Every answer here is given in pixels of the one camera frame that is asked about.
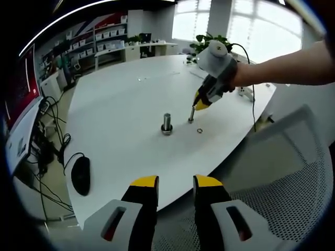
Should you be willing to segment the person's right hand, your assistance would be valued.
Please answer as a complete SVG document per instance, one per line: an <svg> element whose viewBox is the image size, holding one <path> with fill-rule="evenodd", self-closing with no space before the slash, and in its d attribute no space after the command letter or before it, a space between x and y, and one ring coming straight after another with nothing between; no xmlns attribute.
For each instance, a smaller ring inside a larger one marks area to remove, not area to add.
<svg viewBox="0 0 335 251"><path fill-rule="evenodd" d="M247 87L253 85L252 66L244 63L237 63L235 76L229 84L229 92L233 92L237 87Z"/></svg>

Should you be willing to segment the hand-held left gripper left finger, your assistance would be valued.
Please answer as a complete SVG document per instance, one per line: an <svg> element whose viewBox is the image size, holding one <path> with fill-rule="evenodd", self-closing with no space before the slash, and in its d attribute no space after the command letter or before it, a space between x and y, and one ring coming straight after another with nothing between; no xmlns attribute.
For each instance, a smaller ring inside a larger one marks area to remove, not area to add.
<svg viewBox="0 0 335 251"><path fill-rule="evenodd" d="M112 200L86 219L84 250L150 250L159 200L159 177L134 180L120 200Z"/></svg>

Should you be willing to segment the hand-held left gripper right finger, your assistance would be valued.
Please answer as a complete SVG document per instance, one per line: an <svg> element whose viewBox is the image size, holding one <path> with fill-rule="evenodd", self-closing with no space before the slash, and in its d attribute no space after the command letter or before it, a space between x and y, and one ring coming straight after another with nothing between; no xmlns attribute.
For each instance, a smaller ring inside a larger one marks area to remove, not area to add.
<svg viewBox="0 0 335 251"><path fill-rule="evenodd" d="M201 250L273 250L267 220L233 200L215 178L193 176L195 223Z"/></svg>

